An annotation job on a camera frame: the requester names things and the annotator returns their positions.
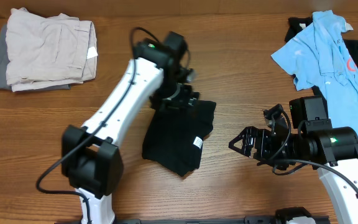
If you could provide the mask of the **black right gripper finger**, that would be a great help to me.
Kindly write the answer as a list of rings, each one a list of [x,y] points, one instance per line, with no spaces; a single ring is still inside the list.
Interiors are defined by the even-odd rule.
[[[242,148],[246,148],[250,138],[250,127],[245,127],[234,139],[229,141],[229,148],[236,148],[235,143],[241,141]]]
[[[241,147],[229,145],[229,148],[238,152],[239,154],[242,154],[243,156],[250,157],[250,147],[247,145],[242,145]]]

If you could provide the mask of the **plain black t-shirt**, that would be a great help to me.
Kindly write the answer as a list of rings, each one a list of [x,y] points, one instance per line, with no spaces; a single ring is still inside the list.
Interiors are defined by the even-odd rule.
[[[183,177],[200,168],[203,141],[213,130],[213,101],[186,110],[157,110],[142,144],[142,158]]]

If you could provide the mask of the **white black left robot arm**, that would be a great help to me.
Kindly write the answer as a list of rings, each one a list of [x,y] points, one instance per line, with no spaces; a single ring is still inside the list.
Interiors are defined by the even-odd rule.
[[[169,32],[163,42],[151,36],[132,51],[124,76],[103,105],[62,136],[62,174],[83,196],[80,223],[114,223],[112,193],[123,173],[119,147],[141,107],[149,101],[156,111],[182,112],[199,97],[189,85],[192,69],[180,64],[189,52],[182,35]]]

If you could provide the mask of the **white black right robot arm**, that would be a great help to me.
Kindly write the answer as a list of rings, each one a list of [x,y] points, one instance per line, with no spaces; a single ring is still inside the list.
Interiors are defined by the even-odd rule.
[[[320,96],[264,110],[267,128],[244,128],[228,147],[272,168],[275,175],[291,175],[305,166],[316,170],[339,223],[358,223],[358,136],[350,127],[334,128]]]

